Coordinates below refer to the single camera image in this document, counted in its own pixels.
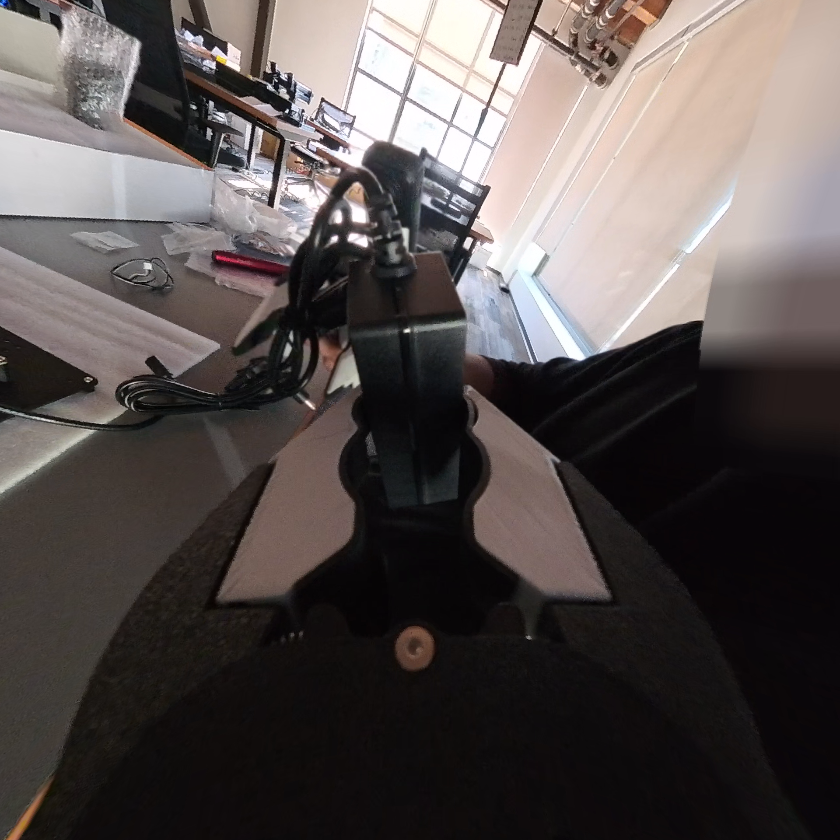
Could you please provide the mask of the white foam sheet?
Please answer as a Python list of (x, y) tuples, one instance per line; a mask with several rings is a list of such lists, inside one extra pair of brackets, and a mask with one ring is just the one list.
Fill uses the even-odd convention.
[(1, 324), (98, 381), (95, 391), (51, 398), (43, 413), (78, 422), (115, 421), (117, 386), (157, 357), (182, 375), (219, 349), (198, 333), (94, 290), (1, 248)]

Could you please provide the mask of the cardboard box with foam insert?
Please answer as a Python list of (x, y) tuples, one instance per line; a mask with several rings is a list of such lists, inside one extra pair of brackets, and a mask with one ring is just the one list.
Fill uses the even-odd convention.
[(51, 86), (2, 72), (1, 215), (202, 223), (215, 181), (133, 123), (93, 129), (57, 107)]

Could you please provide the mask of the small labelled zip bag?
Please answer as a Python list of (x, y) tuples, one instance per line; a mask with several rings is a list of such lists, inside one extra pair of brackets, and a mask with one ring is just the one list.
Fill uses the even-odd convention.
[(75, 232), (72, 233), (70, 237), (80, 245), (84, 245), (85, 247), (101, 254), (110, 254), (136, 249), (140, 246), (140, 244), (132, 241), (131, 239), (123, 237), (112, 231), (100, 233)]

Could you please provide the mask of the pile of clear plastic bags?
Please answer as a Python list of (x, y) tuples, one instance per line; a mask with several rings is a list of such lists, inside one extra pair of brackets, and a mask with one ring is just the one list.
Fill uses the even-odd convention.
[(215, 187), (208, 224), (170, 223), (170, 232), (162, 236), (169, 256), (184, 256), (185, 266), (210, 277), (215, 283), (255, 298), (266, 298), (285, 276), (268, 276), (239, 269), (216, 266), (213, 250), (271, 259), (291, 266), (302, 239), (298, 226), (288, 215), (270, 208), (223, 182)]

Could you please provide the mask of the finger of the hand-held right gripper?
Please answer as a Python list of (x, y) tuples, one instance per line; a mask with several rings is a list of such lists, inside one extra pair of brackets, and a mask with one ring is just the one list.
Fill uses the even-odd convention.
[(354, 352), (343, 351), (332, 365), (327, 385), (327, 397), (338, 397), (358, 387), (360, 383)]
[(266, 297), (238, 332), (233, 344), (233, 354), (246, 354), (271, 338), (287, 305), (287, 296)]

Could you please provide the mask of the red screwdriver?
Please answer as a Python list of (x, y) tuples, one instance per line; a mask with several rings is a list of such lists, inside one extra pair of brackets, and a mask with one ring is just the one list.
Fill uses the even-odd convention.
[(245, 270), (272, 277), (283, 277), (289, 273), (289, 265), (271, 259), (262, 259), (242, 255), (234, 251), (213, 250), (211, 260), (214, 265), (227, 269)]

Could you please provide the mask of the grey desk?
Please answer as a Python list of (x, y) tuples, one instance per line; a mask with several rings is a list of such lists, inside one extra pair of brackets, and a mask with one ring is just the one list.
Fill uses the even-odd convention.
[[(101, 254), (75, 232), (140, 244)], [(168, 256), (165, 226), (2, 217), (2, 246), (215, 340), (184, 375), (220, 391), (241, 366), (230, 347), (259, 299)], [(95, 433), (2, 496), (2, 837), (50, 777), (87, 681), (134, 598), (168, 556), (306, 416), (286, 401), (258, 413), (165, 419)]]

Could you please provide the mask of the bubble wrap parts bag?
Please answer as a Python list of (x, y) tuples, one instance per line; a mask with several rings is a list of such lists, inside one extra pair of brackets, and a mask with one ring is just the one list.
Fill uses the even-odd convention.
[(140, 65), (141, 42), (104, 17), (71, 6), (61, 15), (56, 98), (95, 130), (115, 130)]

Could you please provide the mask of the ceiling pipes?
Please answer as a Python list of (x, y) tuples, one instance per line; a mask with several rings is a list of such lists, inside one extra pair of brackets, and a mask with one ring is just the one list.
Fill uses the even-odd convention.
[(671, 1), (586, 1), (568, 31), (570, 63), (587, 83), (607, 88), (639, 39), (666, 14)]

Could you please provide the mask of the hanging sign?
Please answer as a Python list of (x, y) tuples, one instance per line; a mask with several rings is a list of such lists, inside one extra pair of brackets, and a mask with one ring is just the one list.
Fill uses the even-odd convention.
[(517, 66), (543, 1), (509, 1), (502, 15), (490, 59)]

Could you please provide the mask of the person's right forearm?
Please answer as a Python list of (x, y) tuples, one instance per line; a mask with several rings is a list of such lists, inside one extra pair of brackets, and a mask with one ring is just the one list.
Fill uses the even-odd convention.
[(577, 464), (681, 452), (697, 441), (703, 326), (682, 323), (583, 360), (484, 357), (488, 400), (550, 452)]

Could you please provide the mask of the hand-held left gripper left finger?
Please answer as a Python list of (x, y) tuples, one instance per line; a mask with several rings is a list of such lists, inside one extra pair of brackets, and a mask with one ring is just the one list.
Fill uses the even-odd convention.
[(298, 585), (354, 535), (355, 503), (340, 459), (358, 432), (345, 395), (276, 456), (216, 594), (216, 604), (289, 603)]

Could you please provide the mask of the black office chair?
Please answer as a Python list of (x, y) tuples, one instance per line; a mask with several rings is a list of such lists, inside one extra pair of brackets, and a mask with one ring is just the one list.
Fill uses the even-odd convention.
[(169, 1), (104, 1), (108, 22), (140, 42), (140, 63), (124, 116), (160, 140), (210, 166), (233, 167), (245, 159), (222, 149), (229, 127), (195, 111), (186, 84), (182, 53)]

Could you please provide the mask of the black power adapter with cable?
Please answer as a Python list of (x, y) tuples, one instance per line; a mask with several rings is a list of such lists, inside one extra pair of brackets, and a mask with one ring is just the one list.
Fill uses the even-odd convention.
[(363, 163), (339, 175), (271, 296), (287, 296), (288, 305), (266, 356), (222, 392), (182, 385), (148, 360), (152, 373), (121, 383), (118, 403), (163, 415), (299, 396), (321, 335), (346, 326), (388, 505), (456, 499), (467, 419), (465, 310), (445, 258), (407, 249), (390, 194)]

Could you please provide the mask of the person's right hand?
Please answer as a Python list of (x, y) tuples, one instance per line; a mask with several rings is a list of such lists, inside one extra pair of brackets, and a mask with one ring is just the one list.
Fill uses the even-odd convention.
[(473, 389), (492, 402), (497, 385), (497, 363), (498, 360), (480, 354), (466, 354), (463, 364), (465, 387)]

